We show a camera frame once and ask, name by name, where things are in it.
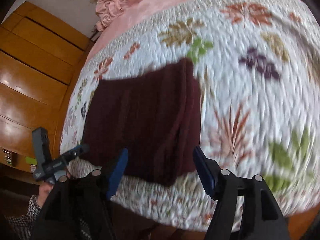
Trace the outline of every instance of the cabinet door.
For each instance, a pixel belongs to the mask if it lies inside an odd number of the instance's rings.
[[[13,33],[6,35],[3,31],[3,37],[1,38],[0,33],[0,49],[9,55],[14,55],[19,61],[32,66],[49,77],[66,85],[70,83],[74,71],[73,66],[18,35]]]
[[[60,108],[67,86],[0,51],[0,82],[46,105]]]
[[[27,18],[23,18],[12,30],[12,33],[72,66],[79,61],[83,53],[68,41]]]
[[[19,155],[34,158],[32,146],[33,129],[17,124],[3,116],[0,116],[0,147]],[[54,134],[48,134],[50,140],[50,151],[52,152]]]
[[[37,7],[29,11],[26,17],[45,26],[80,49],[86,50],[89,38],[47,11]]]

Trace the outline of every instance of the purple leaf print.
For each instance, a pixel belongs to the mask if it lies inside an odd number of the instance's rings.
[[[81,116],[83,120],[85,119],[86,113],[87,113],[87,102],[84,102],[84,105],[81,108]]]
[[[264,55],[258,54],[256,48],[248,48],[247,57],[241,57],[239,63],[246,64],[247,69],[255,68],[266,79],[274,78],[280,80],[280,74],[276,71],[276,67],[272,62],[267,62]]]

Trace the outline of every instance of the orange leaf print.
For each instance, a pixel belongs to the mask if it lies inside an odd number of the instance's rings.
[[[235,3],[226,6],[226,10],[220,10],[222,13],[227,13],[227,18],[232,19],[231,24],[240,23],[248,18],[255,25],[261,24],[272,25],[270,18],[272,14],[268,9],[258,3]]]
[[[135,42],[135,43],[130,47],[129,51],[124,55],[123,59],[128,60],[128,59],[131,57],[131,55],[132,55],[137,49],[139,49],[139,48],[140,48],[140,44]]]
[[[248,110],[241,118],[242,104],[236,111],[236,116],[232,118],[231,106],[227,116],[219,117],[217,110],[214,110],[218,127],[211,132],[211,146],[220,147],[219,151],[214,151],[215,156],[230,157],[236,166],[252,152],[247,150],[247,141],[245,141],[246,128],[245,124],[248,120],[250,110]]]
[[[293,12],[289,13],[289,18],[294,22],[301,22],[301,18],[299,16],[296,16]]]
[[[205,214],[203,216],[204,220],[210,220],[210,219],[212,219],[212,217],[213,217],[213,214]]]
[[[108,72],[109,66],[112,62],[113,62],[113,57],[108,57],[104,61],[100,62],[98,69],[94,71],[95,75],[92,79],[92,82],[94,82],[95,80],[101,80],[102,75]]]

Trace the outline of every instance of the wooden wardrobe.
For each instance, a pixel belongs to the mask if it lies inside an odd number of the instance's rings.
[[[89,38],[29,2],[0,26],[0,162],[31,173],[31,132],[48,130],[53,158]]]

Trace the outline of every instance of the blue gripper pad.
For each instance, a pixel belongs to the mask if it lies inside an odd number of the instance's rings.
[[[214,174],[210,171],[207,161],[215,162],[214,160],[207,159],[201,148],[196,147],[193,150],[193,162],[195,163],[205,193],[213,198],[215,194],[215,179]]]
[[[118,160],[109,175],[109,184],[106,197],[108,200],[116,194],[120,180],[128,163],[128,150],[124,148],[119,154]]]

